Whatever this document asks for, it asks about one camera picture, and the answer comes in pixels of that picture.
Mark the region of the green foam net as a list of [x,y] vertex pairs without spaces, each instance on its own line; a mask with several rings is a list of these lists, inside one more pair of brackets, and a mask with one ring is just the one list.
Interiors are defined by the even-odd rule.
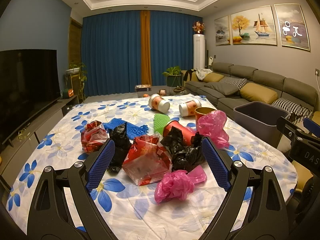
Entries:
[[155,114],[153,118],[153,130],[155,133],[163,134],[164,128],[170,121],[170,117],[166,114]]

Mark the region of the red paper cup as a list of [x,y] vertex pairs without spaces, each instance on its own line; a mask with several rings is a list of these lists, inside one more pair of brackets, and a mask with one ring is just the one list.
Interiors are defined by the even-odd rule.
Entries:
[[190,146],[192,144],[192,137],[196,134],[194,129],[185,127],[176,120],[171,120],[165,125],[163,129],[163,137],[166,137],[171,131],[182,138],[185,146]]

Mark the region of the gold rimmed red cup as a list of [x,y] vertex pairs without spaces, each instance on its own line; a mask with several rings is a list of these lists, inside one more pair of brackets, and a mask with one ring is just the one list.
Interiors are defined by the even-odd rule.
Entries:
[[215,111],[215,109],[210,108],[210,107],[197,107],[197,108],[195,109],[196,125],[197,125],[197,123],[198,123],[198,120],[199,120],[201,117],[203,117],[203,116],[205,116],[205,115],[207,115],[207,114],[209,114],[209,113],[211,113],[211,112],[213,112],[213,111]]

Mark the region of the right cloudy painting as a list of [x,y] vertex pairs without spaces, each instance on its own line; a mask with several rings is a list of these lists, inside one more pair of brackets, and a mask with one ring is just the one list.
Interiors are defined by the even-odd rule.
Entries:
[[282,47],[310,51],[308,29],[302,8],[297,3],[275,4]]

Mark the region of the grey flat cushion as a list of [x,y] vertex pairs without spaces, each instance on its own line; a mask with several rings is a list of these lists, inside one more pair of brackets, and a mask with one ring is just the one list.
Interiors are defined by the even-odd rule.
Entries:
[[204,86],[214,89],[223,94],[224,96],[230,96],[236,94],[239,91],[239,87],[223,82],[209,82],[206,83]]

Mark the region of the near patterned cushion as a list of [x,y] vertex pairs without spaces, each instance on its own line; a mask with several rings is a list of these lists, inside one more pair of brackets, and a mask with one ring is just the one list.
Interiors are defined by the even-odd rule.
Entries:
[[296,120],[299,120],[301,118],[307,118],[312,115],[313,111],[299,105],[295,102],[292,102],[290,100],[287,100],[285,98],[278,98],[276,101],[274,101],[272,104],[274,107],[278,107],[281,109],[284,109],[289,112],[290,117],[289,120],[291,122],[294,122]]

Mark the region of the white orange paper cup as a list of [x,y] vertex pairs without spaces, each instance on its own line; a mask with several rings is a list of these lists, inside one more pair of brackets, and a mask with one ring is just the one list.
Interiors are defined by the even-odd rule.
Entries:
[[198,99],[189,100],[187,102],[179,104],[179,111],[181,117],[195,115],[195,109],[201,107],[201,103]]
[[168,113],[170,109],[170,102],[159,94],[153,94],[149,98],[149,107],[161,113]]

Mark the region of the left landscape painting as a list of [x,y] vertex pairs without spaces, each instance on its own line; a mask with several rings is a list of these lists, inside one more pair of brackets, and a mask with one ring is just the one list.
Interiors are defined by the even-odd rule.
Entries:
[[215,25],[215,45],[230,45],[229,16],[224,16],[214,20]]

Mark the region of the small pink plastic bag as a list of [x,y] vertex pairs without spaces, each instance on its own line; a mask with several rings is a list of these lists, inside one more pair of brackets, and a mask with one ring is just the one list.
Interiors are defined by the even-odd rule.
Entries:
[[186,200],[188,194],[194,192],[196,185],[206,181],[207,175],[201,165],[190,172],[186,170],[168,172],[156,186],[155,202],[159,204],[172,199]]

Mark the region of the small black plastic bag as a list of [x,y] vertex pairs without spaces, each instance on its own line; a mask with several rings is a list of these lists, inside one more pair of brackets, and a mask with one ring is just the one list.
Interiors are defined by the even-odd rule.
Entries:
[[132,145],[127,135],[127,122],[108,131],[110,139],[115,144],[114,156],[110,162],[108,171],[110,173],[118,173]]

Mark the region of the red white plastic bag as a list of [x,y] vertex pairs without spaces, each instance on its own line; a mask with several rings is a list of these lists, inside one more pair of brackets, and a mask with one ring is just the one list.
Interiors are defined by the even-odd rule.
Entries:
[[122,168],[136,185],[156,183],[171,171],[171,157],[161,144],[162,139],[162,135],[156,133],[133,140]]

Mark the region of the large pink plastic bag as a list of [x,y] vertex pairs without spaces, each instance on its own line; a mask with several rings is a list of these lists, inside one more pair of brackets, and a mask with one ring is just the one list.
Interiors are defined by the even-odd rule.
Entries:
[[226,114],[215,110],[201,116],[196,122],[196,128],[200,135],[209,137],[218,149],[228,148],[229,135],[224,130],[226,121]]

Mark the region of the potted green plant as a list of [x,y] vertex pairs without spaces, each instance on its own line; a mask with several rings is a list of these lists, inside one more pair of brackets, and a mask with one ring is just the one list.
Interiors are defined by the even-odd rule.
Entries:
[[165,76],[168,87],[182,86],[182,72],[179,66],[169,67],[162,74]]

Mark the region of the large black plastic bag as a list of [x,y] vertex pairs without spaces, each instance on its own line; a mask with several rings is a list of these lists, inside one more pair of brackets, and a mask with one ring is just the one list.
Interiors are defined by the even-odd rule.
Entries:
[[192,137],[192,144],[185,146],[182,138],[171,131],[166,137],[163,137],[161,144],[168,150],[171,156],[172,171],[186,170],[190,172],[196,166],[205,162],[202,153],[202,140],[204,136],[196,132]]

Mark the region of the blue foam net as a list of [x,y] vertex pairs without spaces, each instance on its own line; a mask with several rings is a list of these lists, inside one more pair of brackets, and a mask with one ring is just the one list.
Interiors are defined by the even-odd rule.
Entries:
[[117,126],[122,125],[124,123],[127,123],[126,131],[130,140],[133,140],[135,137],[146,135],[149,131],[147,125],[137,126],[118,118],[113,118],[111,121],[103,123],[103,126],[106,130],[109,131],[115,129]]

